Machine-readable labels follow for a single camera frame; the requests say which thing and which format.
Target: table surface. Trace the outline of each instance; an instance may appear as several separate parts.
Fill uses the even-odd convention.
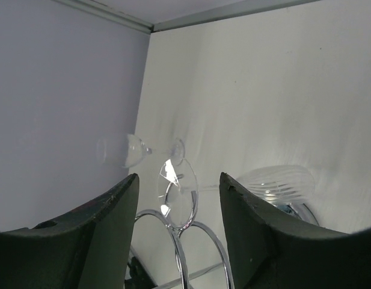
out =
[[[308,203],[319,223],[371,226],[371,0],[319,1],[152,34],[136,135],[152,148],[176,137],[199,183],[221,172],[299,164],[316,181]],[[149,156],[139,210],[159,208],[165,159]],[[200,193],[197,220],[225,245],[218,193]],[[137,223],[132,246],[158,284],[179,277],[159,221]],[[189,272],[219,262],[196,229],[184,235]],[[192,282],[225,288],[223,270]]]

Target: gray wall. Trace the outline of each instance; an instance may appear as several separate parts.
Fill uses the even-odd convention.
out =
[[[0,0],[0,230],[90,200],[127,172],[96,142],[134,132],[149,36],[49,0]]]

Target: clear plastic glass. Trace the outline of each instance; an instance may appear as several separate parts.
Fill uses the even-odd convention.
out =
[[[177,138],[167,150],[153,150],[134,134],[110,134],[97,142],[96,156],[101,164],[110,164],[130,168],[136,166],[147,155],[159,152],[171,158],[174,164],[180,164],[185,156],[185,147]]]
[[[303,204],[312,197],[315,188],[312,174],[298,165],[262,167],[244,173],[236,180],[273,205]],[[218,185],[200,188],[200,191],[211,190],[218,190]]]
[[[158,176],[160,211],[175,228],[189,226],[197,212],[197,178],[190,163],[167,160]]]

